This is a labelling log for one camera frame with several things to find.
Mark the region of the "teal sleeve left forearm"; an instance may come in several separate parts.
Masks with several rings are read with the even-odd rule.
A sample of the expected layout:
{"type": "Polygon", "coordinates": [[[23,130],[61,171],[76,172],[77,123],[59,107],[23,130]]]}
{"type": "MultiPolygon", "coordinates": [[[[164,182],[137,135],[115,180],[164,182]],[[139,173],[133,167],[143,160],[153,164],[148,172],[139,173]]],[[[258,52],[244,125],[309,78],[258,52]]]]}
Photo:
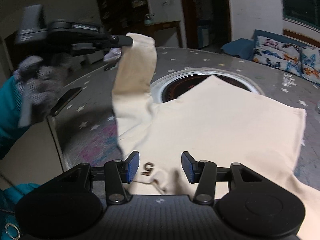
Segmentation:
{"type": "MultiPolygon", "coordinates": [[[[12,76],[1,87],[1,159],[28,130],[19,127],[18,121],[21,116],[22,97],[17,89],[17,82],[12,76]]],[[[38,188],[39,184],[20,184],[1,190],[1,239],[13,239],[19,236],[19,226],[12,212],[18,201],[29,192],[38,188]]]]}

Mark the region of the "grey gloved left hand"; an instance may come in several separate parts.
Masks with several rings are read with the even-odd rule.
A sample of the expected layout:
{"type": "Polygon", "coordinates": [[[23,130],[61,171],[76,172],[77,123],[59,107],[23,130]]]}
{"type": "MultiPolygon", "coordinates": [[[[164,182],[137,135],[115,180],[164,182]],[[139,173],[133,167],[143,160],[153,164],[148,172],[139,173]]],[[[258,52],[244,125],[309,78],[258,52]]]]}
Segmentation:
{"type": "Polygon", "coordinates": [[[65,86],[72,57],[62,54],[54,57],[51,66],[45,65],[39,56],[30,56],[22,61],[14,78],[22,96],[20,126],[41,122],[55,106],[65,86]]]}

